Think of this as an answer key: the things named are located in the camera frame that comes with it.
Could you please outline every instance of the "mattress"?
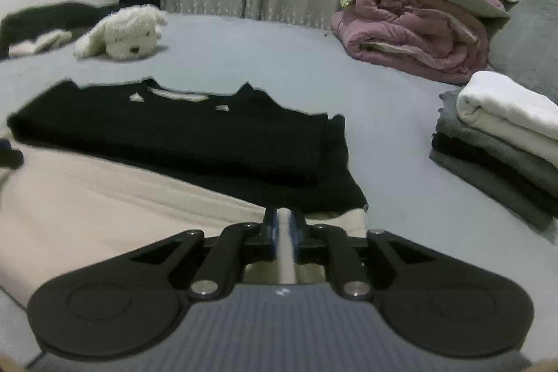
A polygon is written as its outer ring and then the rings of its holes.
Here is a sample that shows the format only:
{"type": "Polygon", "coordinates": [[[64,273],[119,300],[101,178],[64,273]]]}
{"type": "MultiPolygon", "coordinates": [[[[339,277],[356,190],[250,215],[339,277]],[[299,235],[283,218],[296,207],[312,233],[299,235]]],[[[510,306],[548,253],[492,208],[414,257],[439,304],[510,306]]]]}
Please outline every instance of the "mattress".
{"type": "Polygon", "coordinates": [[[63,78],[88,84],[146,76],[177,90],[221,93],[249,81],[286,107],[343,114],[349,168],[369,202],[368,227],[519,283],[535,305],[523,352],[532,360],[558,354],[556,226],[535,232],[429,160],[438,95],[452,86],[355,61],[324,31],[169,15],[157,52],[143,61],[77,61],[70,46],[0,63],[0,116],[63,78]]]}

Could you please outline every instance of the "plush dog's ear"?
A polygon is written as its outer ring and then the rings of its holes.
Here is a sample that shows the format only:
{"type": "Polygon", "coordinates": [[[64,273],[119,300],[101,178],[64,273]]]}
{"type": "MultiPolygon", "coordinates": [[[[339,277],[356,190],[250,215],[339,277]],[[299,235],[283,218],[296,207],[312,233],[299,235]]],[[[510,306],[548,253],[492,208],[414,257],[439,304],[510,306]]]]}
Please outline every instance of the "plush dog's ear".
{"type": "Polygon", "coordinates": [[[157,24],[167,24],[167,16],[165,15],[165,12],[162,12],[154,5],[144,5],[143,8],[154,16],[157,24]]]}
{"type": "Polygon", "coordinates": [[[105,16],[93,29],[75,42],[74,56],[78,59],[100,54],[104,47],[104,31],[111,16],[105,16]]]}

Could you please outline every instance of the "silver screw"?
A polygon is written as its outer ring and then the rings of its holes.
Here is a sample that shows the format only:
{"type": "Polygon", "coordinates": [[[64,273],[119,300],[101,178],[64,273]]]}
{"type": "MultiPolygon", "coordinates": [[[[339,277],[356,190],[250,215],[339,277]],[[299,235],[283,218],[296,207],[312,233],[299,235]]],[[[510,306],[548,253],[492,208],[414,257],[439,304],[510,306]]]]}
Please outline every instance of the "silver screw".
{"type": "Polygon", "coordinates": [[[366,282],[352,280],[343,286],[343,291],[352,297],[361,297],[370,291],[370,286],[366,282]]]}
{"type": "Polygon", "coordinates": [[[215,293],[218,288],[217,282],[206,279],[197,280],[190,286],[190,290],[197,295],[210,295],[211,293],[215,293]]]}

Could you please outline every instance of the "black circular disc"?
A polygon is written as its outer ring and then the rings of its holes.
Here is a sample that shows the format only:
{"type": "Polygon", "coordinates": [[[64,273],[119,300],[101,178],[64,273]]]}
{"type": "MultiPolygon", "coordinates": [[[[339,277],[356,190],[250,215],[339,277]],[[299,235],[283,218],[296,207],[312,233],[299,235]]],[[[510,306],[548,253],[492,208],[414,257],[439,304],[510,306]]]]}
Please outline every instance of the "black circular disc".
{"type": "Polygon", "coordinates": [[[473,267],[433,265],[409,267],[386,291],[382,313],[395,332],[453,357],[494,355],[521,345],[533,320],[531,299],[521,287],[473,267]]]}
{"type": "Polygon", "coordinates": [[[40,342],[62,356],[102,359],[132,354],[166,335],[181,310],[166,277],[140,263],[125,273],[106,271],[64,275],[33,294],[27,313],[40,342]]]}

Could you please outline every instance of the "plush dog's head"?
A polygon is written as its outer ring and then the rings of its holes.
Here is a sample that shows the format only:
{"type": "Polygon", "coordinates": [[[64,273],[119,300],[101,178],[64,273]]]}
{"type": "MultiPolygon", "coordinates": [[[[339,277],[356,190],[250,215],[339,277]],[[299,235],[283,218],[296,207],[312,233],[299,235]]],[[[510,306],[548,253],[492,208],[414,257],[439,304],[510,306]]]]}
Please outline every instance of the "plush dog's head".
{"type": "Polygon", "coordinates": [[[152,6],[120,10],[108,17],[104,27],[107,54],[118,61],[151,54],[161,36],[158,24],[164,23],[164,14],[152,6]]]}

